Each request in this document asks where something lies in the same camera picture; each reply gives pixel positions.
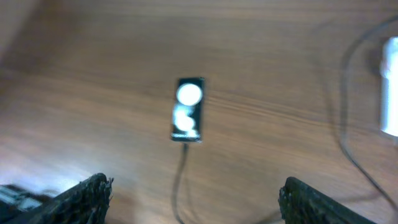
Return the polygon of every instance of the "glossy table surface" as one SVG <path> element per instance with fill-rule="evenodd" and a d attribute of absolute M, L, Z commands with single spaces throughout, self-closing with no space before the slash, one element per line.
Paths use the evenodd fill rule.
<path fill-rule="evenodd" d="M 0 183 L 57 194 L 103 172 L 115 178 L 108 223 L 176 223 L 175 83 L 205 77 L 183 219 L 276 216 L 279 189 L 294 176 L 375 222 L 397 223 L 336 140 L 341 56 L 397 11 L 391 0 L 45 1 L 1 62 Z M 358 161 L 396 200 L 398 152 L 379 131 L 377 71 L 397 28 L 352 60 L 348 127 Z"/>

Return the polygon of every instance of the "wire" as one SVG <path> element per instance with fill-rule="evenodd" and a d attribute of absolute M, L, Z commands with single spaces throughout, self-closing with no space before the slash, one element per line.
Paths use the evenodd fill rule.
<path fill-rule="evenodd" d="M 358 39 L 347 48 L 343 57 L 341 58 L 340 67 L 340 148 L 346 158 L 356 167 L 359 171 L 367 178 L 367 180 L 373 185 L 373 187 L 380 192 L 380 194 L 389 202 L 391 207 L 398 212 L 398 206 L 395 201 L 388 195 L 388 193 L 366 172 L 365 169 L 358 163 L 358 161 L 353 157 L 353 153 L 348 146 L 347 138 L 347 126 L 348 126 L 348 86 L 349 86 L 349 73 L 348 67 L 349 63 L 359 46 L 370 38 L 370 36 L 379 32 L 381 29 L 388 26 L 390 23 L 398 21 L 398 15 L 392 16 L 389 19 L 381 22 L 372 29 L 367 30 Z"/>
<path fill-rule="evenodd" d="M 185 164 L 187 163 L 188 150 L 189 150 L 188 144 L 187 143 L 183 143 L 182 144 L 180 164 L 178 165 L 177 173 L 175 174 L 175 177 L 174 177 L 173 190 L 172 190 L 172 209 L 173 209 L 173 214 L 174 214 L 174 218 L 176 219 L 176 221 L 178 221 L 180 224 L 185 224 L 185 223 L 184 223 L 184 221 L 182 221 L 180 215 L 178 214 L 178 207 L 177 207 L 178 190 L 180 188 L 182 172 L 183 172 L 183 170 L 185 168 Z"/>

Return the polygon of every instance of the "black rectangular device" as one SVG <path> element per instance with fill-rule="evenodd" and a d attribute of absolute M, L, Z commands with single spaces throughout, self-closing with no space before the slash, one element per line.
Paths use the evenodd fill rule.
<path fill-rule="evenodd" d="M 201 120 L 205 79 L 180 78 L 174 94 L 172 113 L 173 141 L 201 142 Z"/>

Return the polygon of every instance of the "thin black cord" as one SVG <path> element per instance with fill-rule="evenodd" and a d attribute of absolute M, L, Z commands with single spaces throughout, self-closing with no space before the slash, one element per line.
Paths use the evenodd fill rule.
<path fill-rule="evenodd" d="M 182 172 L 183 172 L 183 170 L 185 168 L 185 164 L 187 163 L 188 150 L 189 150 L 188 144 L 187 143 L 183 143 L 182 144 L 180 164 L 178 165 L 177 173 L 175 174 L 175 177 L 174 177 L 173 191 L 172 191 L 172 209 L 173 209 L 173 214 L 174 214 L 174 217 L 175 217 L 176 221 L 178 221 L 180 224 L 185 224 L 185 223 L 184 223 L 184 221 L 182 221 L 180 215 L 178 214 L 178 207 L 177 207 L 178 190 L 180 188 Z"/>
<path fill-rule="evenodd" d="M 377 191 L 390 203 L 391 207 L 398 212 L 398 206 L 395 201 L 388 195 L 388 193 L 363 169 L 363 167 L 358 163 L 358 161 L 353 157 L 351 149 L 347 144 L 347 126 L 348 126 L 348 87 L 349 87 L 349 73 L 348 67 L 349 63 L 358 49 L 358 47 L 365 41 L 370 38 L 370 36 L 379 32 L 381 29 L 388 26 L 390 23 L 398 21 L 398 15 L 393 16 L 384 22 L 378 24 L 377 26 L 369 29 L 364 34 L 362 34 L 358 39 L 356 39 L 346 50 L 341 59 L 341 67 L 340 67 L 340 148 L 346 158 L 356 166 L 359 171 L 367 178 L 367 180 L 376 188 Z"/>

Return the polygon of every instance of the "wooden table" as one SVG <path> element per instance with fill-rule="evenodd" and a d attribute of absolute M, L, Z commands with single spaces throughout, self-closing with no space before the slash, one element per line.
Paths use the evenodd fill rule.
<path fill-rule="evenodd" d="M 115 178 L 109 223 L 176 223 L 175 82 L 202 76 L 203 143 L 191 145 L 183 219 L 274 216 L 295 176 L 397 223 L 335 137 L 341 56 L 397 11 L 392 0 L 45 1 L 2 61 L 0 183 L 62 192 L 104 172 Z M 396 200 L 398 152 L 378 128 L 377 60 L 397 28 L 367 41 L 349 71 L 349 144 Z"/>

